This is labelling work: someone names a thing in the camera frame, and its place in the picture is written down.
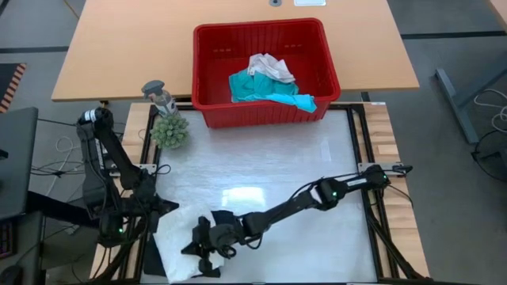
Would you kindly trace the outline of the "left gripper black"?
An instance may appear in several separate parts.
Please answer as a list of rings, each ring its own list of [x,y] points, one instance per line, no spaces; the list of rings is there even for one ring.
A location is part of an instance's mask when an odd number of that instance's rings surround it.
[[[160,215],[165,215],[180,207],[179,203],[159,198],[156,193],[142,196],[140,192],[133,191],[132,196],[145,220],[145,231],[151,234],[157,232]]]

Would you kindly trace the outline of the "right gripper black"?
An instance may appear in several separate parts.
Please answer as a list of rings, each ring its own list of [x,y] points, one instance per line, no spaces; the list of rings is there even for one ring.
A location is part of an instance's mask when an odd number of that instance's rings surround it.
[[[239,220],[231,215],[229,222],[212,226],[211,221],[201,215],[197,225],[193,228],[193,241],[181,250],[181,254],[208,258],[211,253],[218,253],[221,257],[232,258],[236,255],[233,245],[246,244],[246,235]],[[219,268],[213,268],[207,259],[199,261],[200,276],[219,278]]]

